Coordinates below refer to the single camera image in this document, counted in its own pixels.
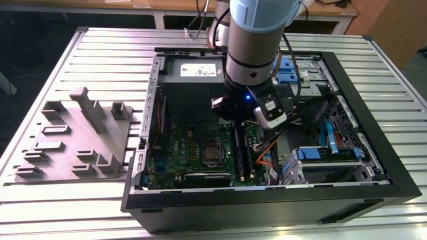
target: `red wire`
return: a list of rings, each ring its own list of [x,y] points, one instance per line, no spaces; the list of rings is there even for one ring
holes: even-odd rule
[[[160,104],[159,104],[159,100],[157,100],[157,135],[155,136],[155,140],[153,140],[152,146],[149,148],[149,152],[153,150],[153,147],[157,143],[159,135],[160,135]]]
[[[340,135],[336,132],[334,132],[334,136],[336,138],[336,143],[339,144],[340,147],[343,147],[344,144],[343,144],[343,140],[340,138]]]

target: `black plastic frame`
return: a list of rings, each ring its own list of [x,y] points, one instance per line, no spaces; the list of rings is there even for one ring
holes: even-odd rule
[[[156,52],[215,52],[212,49],[200,48],[156,48]],[[348,107],[359,124],[359,130],[364,134],[376,158],[388,174],[391,184],[315,187],[315,188],[271,188],[267,190],[246,191],[212,191],[212,192],[171,192],[156,194],[129,194],[131,176],[133,162],[125,179],[121,210],[125,209],[157,209],[171,207],[243,205],[278,202],[322,201],[364,199],[366,203],[387,199],[383,204],[374,204],[370,208],[354,210],[344,221],[358,217],[360,214],[383,207],[399,204],[422,195],[422,192],[411,178],[411,175],[399,159],[399,156],[386,138],[380,126],[371,111],[358,93],[351,79],[332,52],[306,51],[295,52],[296,55],[319,55],[328,68],[331,76],[343,93]]]

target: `floor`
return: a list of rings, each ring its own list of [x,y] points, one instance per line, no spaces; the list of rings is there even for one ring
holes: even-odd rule
[[[191,18],[169,19],[171,29],[183,29]],[[0,72],[19,89],[0,92],[0,155],[21,124],[79,26],[155,28],[151,16],[0,12]],[[427,99],[427,58],[419,53],[403,69],[410,82]]]

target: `wooden desk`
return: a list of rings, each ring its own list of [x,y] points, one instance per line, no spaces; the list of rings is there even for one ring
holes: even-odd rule
[[[132,0],[129,2],[105,3],[105,0],[1,0],[0,10],[92,14],[152,15],[157,29],[164,29],[164,16],[195,16],[196,0]],[[199,0],[203,7],[205,0]],[[207,16],[213,16],[216,1],[209,0]],[[344,34],[350,22],[359,15],[355,7],[339,8],[334,4],[315,2],[308,7],[308,20],[336,22],[332,34]],[[302,13],[296,20],[304,20]]]

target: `table leg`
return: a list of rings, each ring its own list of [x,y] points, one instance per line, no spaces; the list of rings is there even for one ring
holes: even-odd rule
[[[165,20],[164,20],[165,11],[153,10],[152,15],[153,15],[155,29],[160,29],[160,30],[165,29]]]
[[[17,92],[16,87],[12,85],[12,83],[9,82],[9,80],[3,75],[1,72],[0,72],[0,88],[3,89],[5,94],[8,94],[8,95],[13,95]]]
[[[340,21],[338,22],[332,34],[334,35],[344,35],[347,28],[350,26],[350,23],[352,22],[354,17],[352,16],[343,16],[340,18]]]

